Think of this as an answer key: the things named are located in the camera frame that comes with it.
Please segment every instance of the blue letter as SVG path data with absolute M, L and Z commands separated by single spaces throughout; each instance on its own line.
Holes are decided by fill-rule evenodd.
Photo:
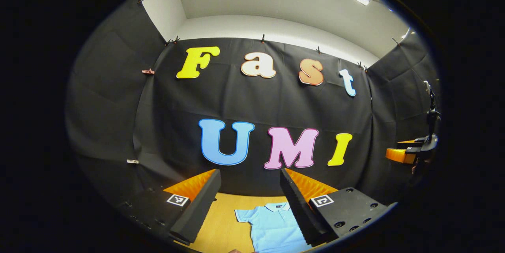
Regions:
M 346 87 L 346 91 L 350 96 L 355 96 L 356 95 L 356 90 L 352 88 L 350 82 L 352 81 L 352 76 L 350 76 L 348 70 L 343 69 L 342 71 L 339 71 L 339 75 L 341 75 L 344 78 L 344 86 Z
M 219 151 L 219 136 L 225 124 L 220 120 L 203 119 L 198 122 L 202 129 L 202 154 L 215 164 L 236 165 L 244 161 L 249 149 L 249 133 L 254 129 L 250 122 L 234 122 L 231 128 L 237 131 L 237 145 L 234 154 Z

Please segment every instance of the white wall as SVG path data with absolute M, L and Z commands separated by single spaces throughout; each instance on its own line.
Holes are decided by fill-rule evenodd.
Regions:
M 322 53 L 354 64 L 361 61 L 365 66 L 371 66 L 379 60 L 358 45 L 321 29 L 263 16 L 220 15 L 187 19 L 176 32 L 180 39 L 207 37 L 261 39 L 263 34 L 267 41 L 279 41 L 314 50 L 319 46 Z
M 181 0 L 144 0 L 142 4 L 165 41 L 175 39 L 176 31 L 186 21 Z

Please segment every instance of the shirt collar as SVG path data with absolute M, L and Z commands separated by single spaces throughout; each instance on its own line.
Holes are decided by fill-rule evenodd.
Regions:
M 282 203 L 267 203 L 265 205 L 265 208 L 276 212 L 278 210 L 289 210 L 289 203 L 288 202 L 282 202 Z

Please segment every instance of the wooden table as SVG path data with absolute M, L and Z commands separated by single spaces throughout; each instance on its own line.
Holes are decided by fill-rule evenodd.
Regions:
M 251 197 L 216 194 L 204 224 L 194 244 L 186 246 L 203 253 L 228 253 L 237 249 L 242 253 L 254 252 L 251 224 L 240 223 L 234 210 L 252 210 L 267 203 L 286 202 L 286 197 Z

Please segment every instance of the black fabric backdrop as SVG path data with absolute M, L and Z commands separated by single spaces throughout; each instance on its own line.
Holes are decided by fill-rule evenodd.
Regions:
M 356 64 L 315 50 L 259 39 L 187 39 L 164 46 L 137 1 L 126 1 L 88 39 L 67 93 L 70 141 L 83 171 L 109 202 L 118 204 L 147 187 L 170 186 L 213 168 L 221 170 L 221 192 L 283 195 L 280 170 L 263 167 L 272 144 L 270 127 L 286 127 L 295 142 L 304 129 L 319 131 L 314 165 L 291 169 L 336 188 L 356 187 L 382 203 L 395 201 L 411 165 L 387 160 L 386 148 L 426 135 L 429 98 L 422 81 L 429 80 L 438 95 L 431 58 L 415 35 L 365 73 Z M 176 79 L 186 49 L 209 46 L 221 52 L 211 56 L 207 68 L 198 68 L 200 76 Z M 273 57 L 276 76 L 243 75 L 240 66 L 251 52 Z M 305 58 L 322 63 L 321 85 L 298 79 Z M 141 73 L 149 68 L 155 75 Z M 346 93 L 342 69 L 353 77 L 355 97 Z M 235 151 L 233 122 L 255 125 L 245 161 L 223 166 L 204 158 L 198 126 L 204 118 L 225 122 L 220 140 L 224 154 Z M 353 138 L 345 163 L 329 167 L 338 133 Z M 126 164 L 126 159 L 140 164 Z

